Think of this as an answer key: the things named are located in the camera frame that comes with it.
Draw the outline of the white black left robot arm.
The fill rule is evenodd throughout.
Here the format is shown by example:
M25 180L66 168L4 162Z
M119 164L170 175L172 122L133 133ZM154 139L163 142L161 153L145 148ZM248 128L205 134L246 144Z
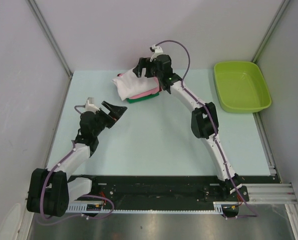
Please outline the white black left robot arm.
M70 180L72 174L95 153L98 136L105 128L112 128L127 111L125 106L112 105L106 101L102 105L109 112L98 108L93 98L88 98L80 113L79 129L72 147L59 162L51 168L37 168L31 174L26 209L40 214L44 219L61 217L70 202L85 196L93 200L99 195L99 187L88 178Z

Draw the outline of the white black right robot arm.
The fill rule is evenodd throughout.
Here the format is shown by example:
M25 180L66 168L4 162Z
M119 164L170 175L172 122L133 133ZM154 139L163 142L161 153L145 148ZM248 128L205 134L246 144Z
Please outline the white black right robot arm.
M202 141L211 156L220 181L220 197L226 201L232 200L242 183L222 148L215 104L199 99L186 87L184 79L173 72L169 55L141 57L133 72L138 78L156 77L161 89L177 98L191 112L192 133Z

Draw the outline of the white t shirt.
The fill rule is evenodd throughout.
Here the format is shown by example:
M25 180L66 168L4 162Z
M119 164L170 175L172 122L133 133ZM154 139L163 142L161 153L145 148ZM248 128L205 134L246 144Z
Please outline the white t shirt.
M156 77L146 78L142 76L138 78L131 69L125 72L123 76L113 78L112 82L116 86L118 95L122 101L137 94L160 87Z

